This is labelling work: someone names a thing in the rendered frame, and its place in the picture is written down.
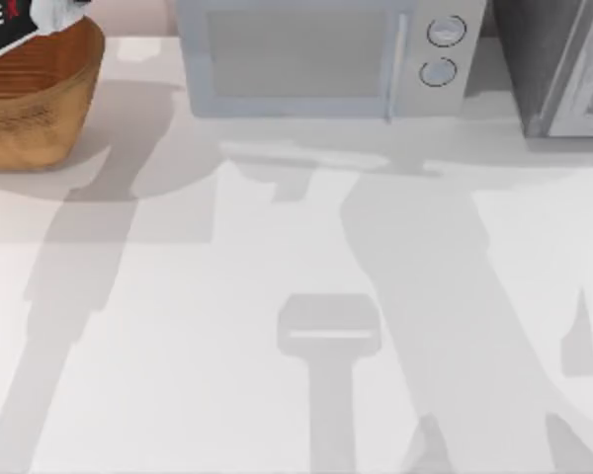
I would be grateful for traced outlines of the microwave door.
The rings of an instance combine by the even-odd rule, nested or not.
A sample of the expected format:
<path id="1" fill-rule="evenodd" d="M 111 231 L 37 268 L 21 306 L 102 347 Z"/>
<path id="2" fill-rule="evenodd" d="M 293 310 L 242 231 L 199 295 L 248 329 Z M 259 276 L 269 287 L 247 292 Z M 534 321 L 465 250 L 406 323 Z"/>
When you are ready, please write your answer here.
<path id="1" fill-rule="evenodd" d="M 202 118 L 385 118 L 413 0 L 175 0 Z"/>

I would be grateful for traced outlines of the brown wicker basket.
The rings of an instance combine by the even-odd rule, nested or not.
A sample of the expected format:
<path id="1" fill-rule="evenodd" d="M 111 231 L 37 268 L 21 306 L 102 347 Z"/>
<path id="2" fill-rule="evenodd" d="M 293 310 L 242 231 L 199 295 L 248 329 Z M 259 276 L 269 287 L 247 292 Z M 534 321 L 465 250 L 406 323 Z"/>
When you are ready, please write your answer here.
<path id="1" fill-rule="evenodd" d="M 88 17 L 0 57 L 0 172 L 64 161 L 90 110 L 106 39 Z"/>

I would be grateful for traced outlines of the round microwave knob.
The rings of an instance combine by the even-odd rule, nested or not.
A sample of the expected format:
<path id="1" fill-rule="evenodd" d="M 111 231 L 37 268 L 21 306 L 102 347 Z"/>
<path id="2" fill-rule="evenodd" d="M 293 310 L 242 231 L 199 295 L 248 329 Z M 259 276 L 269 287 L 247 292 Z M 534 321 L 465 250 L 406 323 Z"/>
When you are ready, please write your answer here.
<path id="1" fill-rule="evenodd" d="M 459 16 L 433 20 L 427 29 L 428 41 L 436 47 L 451 47 L 466 35 L 466 22 Z"/>
<path id="2" fill-rule="evenodd" d="M 425 62 L 419 70 L 421 82 L 431 88 L 445 87 L 458 75 L 458 66 L 447 57 Z"/>

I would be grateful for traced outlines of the pale microwave oven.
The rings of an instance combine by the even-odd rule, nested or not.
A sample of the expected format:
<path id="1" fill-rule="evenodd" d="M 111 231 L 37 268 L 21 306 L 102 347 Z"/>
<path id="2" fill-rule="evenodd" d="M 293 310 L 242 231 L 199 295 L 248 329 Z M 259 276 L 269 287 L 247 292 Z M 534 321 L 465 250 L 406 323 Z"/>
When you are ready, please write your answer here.
<path id="1" fill-rule="evenodd" d="M 175 0 L 193 113 L 449 117 L 487 0 Z"/>

